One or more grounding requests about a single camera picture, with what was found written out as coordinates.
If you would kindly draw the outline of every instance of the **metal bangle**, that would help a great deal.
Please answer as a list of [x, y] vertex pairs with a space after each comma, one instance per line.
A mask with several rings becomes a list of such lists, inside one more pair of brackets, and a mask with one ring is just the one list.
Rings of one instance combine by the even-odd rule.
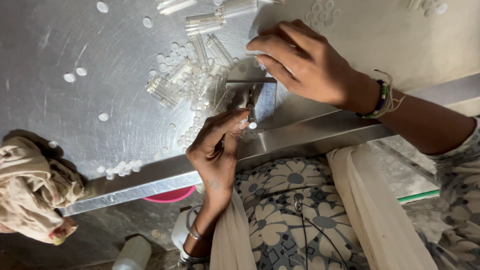
[[200, 240], [202, 237], [198, 234], [196, 234], [195, 232], [193, 232], [192, 230], [192, 227], [190, 226], [190, 215], [191, 213], [196, 210], [196, 209], [200, 209], [202, 208], [202, 205], [197, 205], [197, 206], [194, 206], [192, 207], [192, 209], [190, 209], [187, 213], [187, 230], [188, 230], [188, 234], [193, 237], [195, 240]]

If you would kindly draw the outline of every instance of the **white bottle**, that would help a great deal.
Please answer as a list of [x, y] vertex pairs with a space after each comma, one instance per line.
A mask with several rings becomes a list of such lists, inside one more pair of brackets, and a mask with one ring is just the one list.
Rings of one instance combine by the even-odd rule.
[[152, 246], [145, 238], [136, 236], [125, 243], [112, 270], [145, 270]]

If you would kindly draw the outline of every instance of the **fingernail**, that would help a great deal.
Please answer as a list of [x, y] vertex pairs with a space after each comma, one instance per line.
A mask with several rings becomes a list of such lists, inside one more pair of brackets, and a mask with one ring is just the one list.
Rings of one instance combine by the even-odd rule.
[[240, 129], [240, 130], [244, 130], [244, 129], [248, 126], [248, 124], [249, 124], [248, 122], [241, 123], [241, 124], [239, 125], [239, 129]]
[[257, 56], [257, 62], [259, 62], [261, 65], [265, 65], [264, 61]]

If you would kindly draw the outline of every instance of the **patterned clothing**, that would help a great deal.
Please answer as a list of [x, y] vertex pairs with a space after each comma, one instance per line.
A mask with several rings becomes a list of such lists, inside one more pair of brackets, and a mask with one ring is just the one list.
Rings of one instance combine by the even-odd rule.
[[[452, 226], [439, 243], [424, 241], [439, 269], [480, 269], [480, 125], [457, 149], [430, 156], [437, 163], [441, 196], [449, 203], [442, 216]], [[324, 158], [276, 160], [236, 175], [235, 188], [250, 223], [250, 243], [259, 270], [370, 269]], [[295, 211], [296, 199], [303, 214]], [[331, 239], [338, 252], [325, 237]], [[205, 269], [195, 265], [193, 269]]]

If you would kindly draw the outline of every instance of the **wire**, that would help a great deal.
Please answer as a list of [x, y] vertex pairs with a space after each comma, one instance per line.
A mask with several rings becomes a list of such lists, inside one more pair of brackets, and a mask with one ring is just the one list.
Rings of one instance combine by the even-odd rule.
[[308, 218], [304, 217], [303, 214], [301, 214], [301, 216], [302, 216], [302, 224], [303, 224], [303, 220], [304, 220], [304, 219], [305, 219], [306, 221], [310, 222], [310, 224], [313, 225], [313, 227], [317, 228], [317, 230], [318, 230], [319, 232], [321, 232], [321, 233], [330, 241], [330, 243], [332, 244], [332, 246], [334, 247], [334, 249], [336, 250], [336, 252], [337, 252], [338, 255], [340, 256], [340, 258], [342, 259], [343, 263], [345, 264], [345, 269], [348, 270], [348, 265], [347, 265], [347, 263], [346, 263], [345, 260], [343, 259], [342, 255], [340, 254], [340, 251], [337, 249], [337, 247], [336, 247], [335, 244], [332, 242], [332, 240], [330, 240], [330, 238], [329, 238], [324, 232], [322, 232], [322, 230], [320, 230], [320, 228], [318, 228], [315, 224], [313, 224], [313, 222], [311, 222], [310, 220], [308, 220]]
[[308, 251], [307, 251], [307, 231], [305, 230], [305, 223], [303, 222], [304, 218], [302, 215], [301, 224], [303, 226], [303, 235], [305, 236], [305, 270], [308, 270]]

